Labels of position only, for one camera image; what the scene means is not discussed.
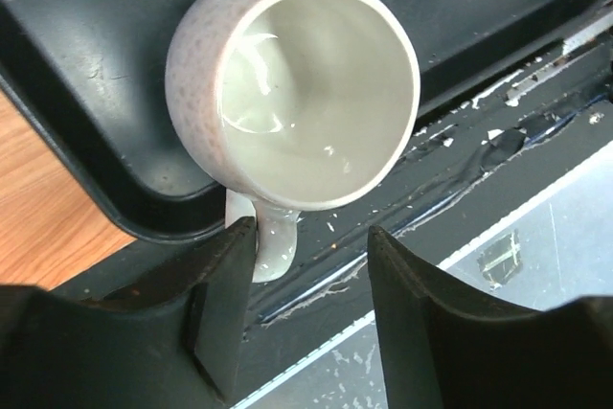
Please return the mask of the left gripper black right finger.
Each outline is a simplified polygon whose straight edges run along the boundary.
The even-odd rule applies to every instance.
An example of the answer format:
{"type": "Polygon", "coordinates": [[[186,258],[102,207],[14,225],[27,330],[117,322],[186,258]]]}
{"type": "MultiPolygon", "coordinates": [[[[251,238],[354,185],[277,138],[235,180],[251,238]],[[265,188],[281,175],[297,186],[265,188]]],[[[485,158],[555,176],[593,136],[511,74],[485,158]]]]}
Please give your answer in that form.
{"type": "Polygon", "coordinates": [[[496,298],[370,229],[368,271],[392,408],[608,408],[612,300],[538,311],[496,298]]]}

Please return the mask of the white ceramic mug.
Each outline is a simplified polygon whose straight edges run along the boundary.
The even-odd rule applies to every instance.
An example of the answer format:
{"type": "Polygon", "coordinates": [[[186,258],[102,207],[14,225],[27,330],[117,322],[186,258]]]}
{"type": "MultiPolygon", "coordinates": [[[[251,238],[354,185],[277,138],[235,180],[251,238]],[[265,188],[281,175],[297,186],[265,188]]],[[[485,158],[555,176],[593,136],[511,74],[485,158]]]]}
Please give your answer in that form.
{"type": "Polygon", "coordinates": [[[382,0],[194,0],[170,42],[165,99],[225,221],[257,221],[252,280],[282,277],[304,212],[373,190],[420,104],[415,46],[382,0]]]}

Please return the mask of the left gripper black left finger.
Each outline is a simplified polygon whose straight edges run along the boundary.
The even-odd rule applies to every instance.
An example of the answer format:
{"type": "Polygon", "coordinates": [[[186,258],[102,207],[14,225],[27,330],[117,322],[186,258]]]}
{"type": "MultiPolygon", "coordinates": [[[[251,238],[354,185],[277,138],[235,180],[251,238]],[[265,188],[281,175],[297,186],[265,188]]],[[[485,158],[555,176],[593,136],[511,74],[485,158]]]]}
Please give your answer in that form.
{"type": "Polygon", "coordinates": [[[255,266],[255,220],[102,299],[1,288],[5,408],[224,408],[255,266]]]}

